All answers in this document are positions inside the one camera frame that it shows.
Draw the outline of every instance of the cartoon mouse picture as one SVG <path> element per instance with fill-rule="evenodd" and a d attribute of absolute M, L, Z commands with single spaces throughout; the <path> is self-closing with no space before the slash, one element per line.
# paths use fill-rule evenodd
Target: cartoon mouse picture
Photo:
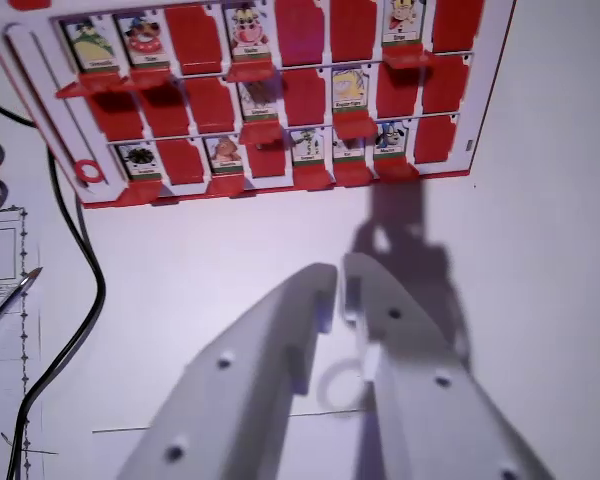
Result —
<path fill-rule="evenodd" d="M 128 37 L 129 48 L 137 53 L 147 55 L 162 52 L 160 25 L 156 22 L 149 22 L 144 17 L 134 17 L 125 35 Z"/>
<path fill-rule="evenodd" d="M 258 11 L 248 3 L 243 3 L 236 9 L 232 20 L 231 48 L 264 45 L 269 41 L 260 23 Z"/>
<path fill-rule="evenodd" d="M 378 148 L 395 147 L 400 144 L 400 137 L 404 137 L 404 132 L 396 128 L 394 122 L 383 123 L 382 133 L 376 137 L 376 146 Z"/>
<path fill-rule="evenodd" d="M 402 32 L 405 23 L 413 24 L 416 20 L 415 2 L 417 0 L 391 0 L 391 18 L 389 29 Z"/>
<path fill-rule="evenodd" d="M 238 147 L 229 139 L 229 137 L 222 137 L 218 140 L 218 144 L 216 145 L 216 149 L 211 157 L 211 160 L 221 163 L 239 162 L 242 160 L 242 157 L 236 153 L 237 151 Z"/>

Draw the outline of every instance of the cartoon bird picture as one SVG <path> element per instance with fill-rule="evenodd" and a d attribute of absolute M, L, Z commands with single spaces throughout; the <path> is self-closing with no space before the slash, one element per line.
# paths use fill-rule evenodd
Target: cartoon bird picture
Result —
<path fill-rule="evenodd" d="M 232 17 L 231 48 L 265 45 L 269 41 L 260 23 L 260 15 L 265 16 L 264 13 L 259 14 L 248 3 L 243 3 L 235 10 Z"/>
<path fill-rule="evenodd" d="M 302 130 L 300 138 L 293 140 L 296 152 L 300 156 L 320 156 L 320 142 L 315 137 L 314 129 Z"/>
<path fill-rule="evenodd" d="M 111 44 L 98 33 L 90 18 L 76 23 L 74 27 L 77 36 L 71 40 L 71 43 L 83 62 L 102 62 L 113 59 Z"/>
<path fill-rule="evenodd" d="M 155 155 L 147 148 L 133 148 L 127 152 L 127 161 L 135 165 L 146 165 L 154 160 Z"/>
<path fill-rule="evenodd" d="M 211 160 L 219 163 L 239 162 L 242 157 L 237 153 L 238 147 L 231 141 L 229 137 L 221 137 L 218 139 L 215 151 L 211 156 Z"/>
<path fill-rule="evenodd" d="M 395 122 L 383 123 L 382 132 L 376 137 L 376 147 L 395 147 L 400 144 L 400 137 L 404 137 L 404 131 L 396 128 Z"/>
<path fill-rule="evenodd" d="M 160 25 L 144 17 L 134 17 L 125 32 L 129 49 L 142 55 L 163 53 L 160 42 Z"/>
<path fill-rule="evenodd" d="M 338 70 L 333 73 L 333 96 L 336 102 L 361 100 L 365 96 L 364 75 L 360 70 Z"/>
<path fill-rule="evenodd" d="M 413 25 L 417 13 L 415 2 L 417 0 L 391 0 L 391 17 L 389 18 L 389 29 L 402 32 L 406 24 Z"/>

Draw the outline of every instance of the screw hole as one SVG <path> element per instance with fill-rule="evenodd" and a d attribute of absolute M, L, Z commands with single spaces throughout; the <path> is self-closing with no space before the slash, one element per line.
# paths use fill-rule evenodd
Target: screw hole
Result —
<path fill-rule="evenodd" d="M 184 448 L 180 445 L 171 445 L 164 452 L 164 458 L 169 463 L 174 463 L 184 457 Z"/>
<path fill-rule="evenodd" d="M 503 469 L 500 476 L 502 480 L 518 480 L 518 474 L 510 468 Z"/>
<path fill-rule="evenodd" d="M 400 318 L 402 318 L 402 312 L 397 308 L 390 308 L 389 316 L 394 320 L 399 320 Z"/>
<path fill-rule="evenodd" d="M 438 373 L 436 374 L 436 383 L 442 388 L 448 388 L 451 386 L 451 379 L 449 378 L 449 375 Z"/>
<path fill-rule="evenodd" d="M 234 360 L 235 360 L 235 356 L 233 355 L 233 353 L 224 352 L 222 355 L 220 355 L 220 358 L 218 358 L 218 361 L 217 361 L 218 368 L 220 370 L 226 370 L 233 364 Z"/>

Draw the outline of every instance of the cartoon cow picture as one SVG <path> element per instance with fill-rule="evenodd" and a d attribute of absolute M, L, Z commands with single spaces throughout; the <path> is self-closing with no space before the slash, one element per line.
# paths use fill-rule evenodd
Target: cartoon cow picture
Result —
<path fill-rule="evenodd" d="M 231 48 L 265 45 L 269 41 L 260 23 L 260 15 L 264 16 L 264 13 L 258 13 L 248 3 L 243 3 L 235 10 L 231 17 L 233 20 Z"/>
<path fill-rule="evenodd" d="M 404 131 L 395 126 L 395 122 L 383 123 L 382 132 L 376 137 L 376 147 L 390 148 L 400 145 Z"/>
<path fill-rule="evenodd" d="M 129 29 L 125 32 L 129 49 L 142 55 L 162 53 L 160 42 L 160 25 L 149 22 L 144 17 L 134 17 Z"/>

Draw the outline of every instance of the cartoon dog picture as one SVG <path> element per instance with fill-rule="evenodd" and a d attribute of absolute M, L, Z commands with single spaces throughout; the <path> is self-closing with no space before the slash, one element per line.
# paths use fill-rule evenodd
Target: cartoon dog picture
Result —
<path fill-rule="evenodd" d="M 387 122 L 380 125 L 373 149 L 374 157 L 404 152 L 407 144 L 407 129 L 403 130 L 400 126 L 400 122 Z"/>
<path fill-rule="evenodd" d="M 115 66 L 111 43 L 93 25 L 90 18 L 65 23 L 71 47 L 85 70 Z"/>
<path fill-rule="evenodd" d="M 127 36 L 127 45 L 132 52 L 141 55 L 164 53 L 160 42 L 160 25 L 157 22 L 149 22 L 143 16 L 133 17 L 124 34 Z"/>
<path fill-rule="evenodd" d="M 265 17 L 264 13 L 259 13 L 248 3 L 243 3 L 236 8 L 231 17 L 231 48 L 237 47 L 255 47 L 268 43 L 269 39 L 264 32 L 264 27 L 260 23 L 260 15 Z"/>
<path fill-rule="evenodd" d="M 362 69 L 333 72 L 333 102 L 335 108 L 366 105 L 366 76 Z"/>

